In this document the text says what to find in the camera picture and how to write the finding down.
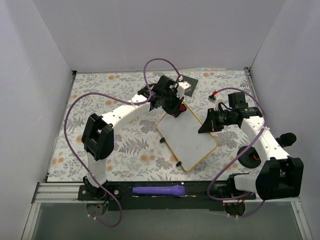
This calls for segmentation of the yellow framed small whiteboard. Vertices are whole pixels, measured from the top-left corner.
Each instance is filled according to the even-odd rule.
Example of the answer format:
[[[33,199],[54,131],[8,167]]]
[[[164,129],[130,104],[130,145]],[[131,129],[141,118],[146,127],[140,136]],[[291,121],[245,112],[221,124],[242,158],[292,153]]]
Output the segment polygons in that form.
[[[156,128],[183,170],[190,172],[218,147],[218,141],[211,133],[198,133],[202,122],[183,104],[186,111],[176,118],[165,114]]]

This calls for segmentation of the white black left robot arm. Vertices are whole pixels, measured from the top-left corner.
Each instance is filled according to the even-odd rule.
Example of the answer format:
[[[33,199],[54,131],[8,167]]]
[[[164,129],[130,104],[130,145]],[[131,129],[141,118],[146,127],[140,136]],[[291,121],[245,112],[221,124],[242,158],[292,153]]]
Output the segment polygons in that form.
[[[135,118],[153,109],[162,108],[168,115],[178,117],[186,111],[184,95],[191,85],[186,81],[175,81],[162,75],[157,83],[147,84],[128,102],[114,110],[89,116],[82,135],[87,153],[88,169],[85,184],[90,186],[89,194],[95,200],[106,196],[107,158],[114,150],[115,135]]]

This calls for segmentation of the red black felt eraser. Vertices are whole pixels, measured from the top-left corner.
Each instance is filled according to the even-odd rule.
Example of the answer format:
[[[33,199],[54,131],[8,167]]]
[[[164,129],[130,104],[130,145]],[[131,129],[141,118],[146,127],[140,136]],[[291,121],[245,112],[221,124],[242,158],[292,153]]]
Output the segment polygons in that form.
[[[182,103],[180,106],[179,106],[179,112],[182,113],[182,112],[185,112],[187,110],[187,107]]]

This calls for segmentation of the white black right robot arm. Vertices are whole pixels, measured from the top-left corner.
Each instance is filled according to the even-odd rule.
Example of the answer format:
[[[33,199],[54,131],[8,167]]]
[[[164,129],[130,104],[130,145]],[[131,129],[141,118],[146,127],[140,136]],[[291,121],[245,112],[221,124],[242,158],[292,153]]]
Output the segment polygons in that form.
[[[208,98],[214,107],[198,133],[220,132],[225,126],[238,126],[250,139],[235,157],[246,168],[261,167],[258,174],[234,173],[229,175],[222,192],[211,196],[214,200],[233,200],[249,194],[258,194],[262,200],[295,198],[300,195],[304,164],[299,157],[285,151],[296,141],[291,133],[275,138],[267,127],[266,118],[256,106],[249,106],[243,91],[228,95],[229,106],[222,108],[222,101],[214,91]]]

